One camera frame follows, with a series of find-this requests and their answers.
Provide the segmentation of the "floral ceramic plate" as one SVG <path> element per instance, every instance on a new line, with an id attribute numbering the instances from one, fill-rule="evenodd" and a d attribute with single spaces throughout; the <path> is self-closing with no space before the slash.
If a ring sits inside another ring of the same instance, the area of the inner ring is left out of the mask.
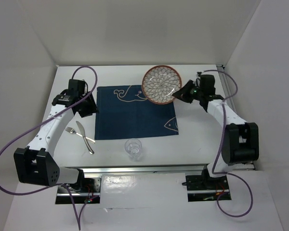
<path id="1" fill-rule="evenodd" d="M 145 73 L 141 87 L 150 102 L 165 105 L 175 100 L 173 94 L 181 89 L 182 79 L 173 67 L 156 65 Z"/>

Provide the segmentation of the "silver table knife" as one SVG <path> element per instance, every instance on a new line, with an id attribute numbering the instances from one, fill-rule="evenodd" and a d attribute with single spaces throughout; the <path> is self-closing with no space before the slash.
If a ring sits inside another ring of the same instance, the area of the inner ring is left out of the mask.
<path id="1" fill-rule="evenodd" d="M 86 145 L 89 153 L 90 153 L 91 155 L 93 155 L 93 154 L 94 154 L 94 151 L 93 151 L 92 147 L 89 145 L 89 142 L 88 142 L 87 139 L 86 139 L 86 133 L 85 133 L 85 129 L 84 129 L 83 125 L 82 125 L 79 121 L 76 121 L 76 124 L 77 124 L 77 126 L 78 126 L 78 128 L 79 128 L 79 131 L 80 131 L 80 133 L 81 133 L 81 135 L 82 135 L 82 138 L 83 138 L 83 140 L 84 140 L 84 142 L 85 142 L 85 145 Z"/>

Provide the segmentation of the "blue whale placemat cloth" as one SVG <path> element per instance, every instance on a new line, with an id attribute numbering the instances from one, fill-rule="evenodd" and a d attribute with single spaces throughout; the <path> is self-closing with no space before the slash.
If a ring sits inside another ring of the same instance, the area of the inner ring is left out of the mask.
<path id="1" fill-rule="evenodd" d="M 95 140 L 120 140 L 178 135 L 174 104 L 154 104 L 141 86 L 97 88 Z"/>

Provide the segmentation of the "clear plastic cup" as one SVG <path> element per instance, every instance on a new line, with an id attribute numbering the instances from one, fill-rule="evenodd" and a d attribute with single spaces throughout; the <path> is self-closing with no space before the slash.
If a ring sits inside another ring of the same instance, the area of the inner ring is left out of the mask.
<path id="1" fill-rule="evenodd" d="M 139 139 L 128 139 L 125 142 L 125 151 L 133 161 L 138 161 L 142 154 L 142 143 Z"/>

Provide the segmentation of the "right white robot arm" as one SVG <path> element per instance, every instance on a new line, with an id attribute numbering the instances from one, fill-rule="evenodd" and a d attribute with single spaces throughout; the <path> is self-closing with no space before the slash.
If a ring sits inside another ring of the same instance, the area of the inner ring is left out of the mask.
<path id="1" fill-rule="evenodd" d="M 185 103 L 194 100 L 222 127 L 222 137 L 215 160 L 204 166 L 201 185 L 210 189 L 239 164 L 248 164 L 259 158 L 259 129 L 253 122 L 238 116 L 216 94 L 215 77 L 201 72 L 195 81 L 189 80 L 173 97 Z"/>

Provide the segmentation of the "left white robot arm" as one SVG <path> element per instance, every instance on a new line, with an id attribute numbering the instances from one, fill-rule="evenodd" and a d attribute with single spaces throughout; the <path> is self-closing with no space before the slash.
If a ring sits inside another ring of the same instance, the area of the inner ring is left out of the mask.
<path id="1" fill-rule="evenodd" d="M 83 171 L 59 167 L 53 159 L 57 143 L 75 114 L 88 117 L 98 112 L 93 95 L 84 80 L 70 79 L 68 88 L 58 94 L 51 106 L 46 123 L 26 148 L 14 152 L 14 162 L 21 183 L 52 187 L 68 183 L 80 192 L 85 188 Z"/>

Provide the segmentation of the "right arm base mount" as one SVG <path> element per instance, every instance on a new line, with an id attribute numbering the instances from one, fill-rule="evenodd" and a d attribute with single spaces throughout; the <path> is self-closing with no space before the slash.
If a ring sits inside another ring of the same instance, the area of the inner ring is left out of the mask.
<path id="1" fill-rule="evenodd" d="M 185 172 L 181 185 L 186 188 L 188 202 L 216 201 L 218 197 L 231 200 L 227 177 L 212 178 L 206 169 Z"/>

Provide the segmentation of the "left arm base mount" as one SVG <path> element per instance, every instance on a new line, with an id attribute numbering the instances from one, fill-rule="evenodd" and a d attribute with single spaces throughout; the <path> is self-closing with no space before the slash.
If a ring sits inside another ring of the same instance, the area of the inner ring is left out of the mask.
<path id="1" fill-rule="evenodd" d="M 102 174 L 84 172 L 81 180 L 75 184 L 66 184 L 76 205 L 99 204 L 101 200 Z M 68 190 L 59 186 L 56 193 L 56 205 L 71 205 Z"/>

